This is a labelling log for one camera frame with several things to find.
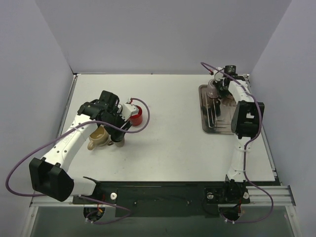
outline red cup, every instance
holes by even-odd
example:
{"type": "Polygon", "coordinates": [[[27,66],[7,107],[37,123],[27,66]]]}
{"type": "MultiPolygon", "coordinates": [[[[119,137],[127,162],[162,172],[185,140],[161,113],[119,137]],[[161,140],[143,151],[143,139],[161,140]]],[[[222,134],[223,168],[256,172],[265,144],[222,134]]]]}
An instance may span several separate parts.
{"type": "Polygon", "coordinates": [[[138,126],[143,122],[143,110],[138,105],[136,107],[139,109],[138,114],[129,118],[133,126],[138,126]]]}

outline gray wall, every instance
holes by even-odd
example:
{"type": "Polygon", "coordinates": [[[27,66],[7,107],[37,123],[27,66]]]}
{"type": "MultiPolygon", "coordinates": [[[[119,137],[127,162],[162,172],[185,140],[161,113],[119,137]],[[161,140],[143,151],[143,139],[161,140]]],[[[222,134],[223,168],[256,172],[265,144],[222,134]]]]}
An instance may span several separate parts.
{"type": "Polygon", "coordinates": [[[290,0],[36,0],[75,73],[250,72],[290,0]]]}
{"type": "Polygon", "coordinates": [[[276,168],[304,236],[316,233],[316,1],[293,0],[252,72],[276,168]]]}
{"type": "MultiPolygon", "coordinates": [[[[4,187],[9,170],[57,134],[72,72],[33,0],[0,7],[0,236],[19,236],[31,199],[4,187]]],[[[27,164],[11,186],[32,193],[27,164]]]]}

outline beige mug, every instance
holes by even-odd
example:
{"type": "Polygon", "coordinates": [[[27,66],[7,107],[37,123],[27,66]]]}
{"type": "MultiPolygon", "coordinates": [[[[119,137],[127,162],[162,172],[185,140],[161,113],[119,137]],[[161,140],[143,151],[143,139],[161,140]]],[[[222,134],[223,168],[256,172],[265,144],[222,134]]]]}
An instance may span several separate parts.
{"type": "Polygon", "coordinates": [[[97,146],[104,146],[107,144],[109,139],[109,134],[103,126],[99,126],[94,132],[89,136],[88,150],[93,150],[97,146]]]}

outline glass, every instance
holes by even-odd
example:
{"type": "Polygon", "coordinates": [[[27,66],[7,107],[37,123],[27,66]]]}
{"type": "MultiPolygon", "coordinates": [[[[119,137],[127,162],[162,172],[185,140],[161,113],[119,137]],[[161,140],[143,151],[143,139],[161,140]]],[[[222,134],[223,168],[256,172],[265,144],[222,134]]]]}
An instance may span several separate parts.
{"type": "MultiPolygon", "coordinates": [[[[243,220],[254,220],[269,212],[269,207],[243,207],[243,220]]],[[[111,220],[114,208],[107,208],[100,221],[111,220]]],[[[83,207],[39,207],[32,237],[293,237],[284,206],[275,207],[264,221],[254,224],[225,224],[222,217],[138,217],[109,225],[84,222],[83,207]]]]}

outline table surface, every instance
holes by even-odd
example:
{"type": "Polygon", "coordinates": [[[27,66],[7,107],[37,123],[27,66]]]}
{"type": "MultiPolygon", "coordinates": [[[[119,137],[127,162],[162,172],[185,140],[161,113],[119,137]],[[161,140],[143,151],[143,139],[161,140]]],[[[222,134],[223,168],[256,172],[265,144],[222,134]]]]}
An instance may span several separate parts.
{"type": "MultiPolygon", "coordinates": [[[[126,134],[122,148],[106,146],[89,151],[86,141],[70,166],[70,177],[87,176],[99,181],[224,181],[235,141],[232,135],[206,134],[202,130],[198,87],[208,80],[209,75],[79,75],[64,132],[80,105],[99,98],[102,90],[119,96],[121,103],[129,97],[144,100],[151,120],[142,132],[126,134]]],[[[145,121],[147,113],[142,108],[145,121]]],[[[252,181],[275,180],[262,136],[252,145],[246,170],[252,181]]]]}

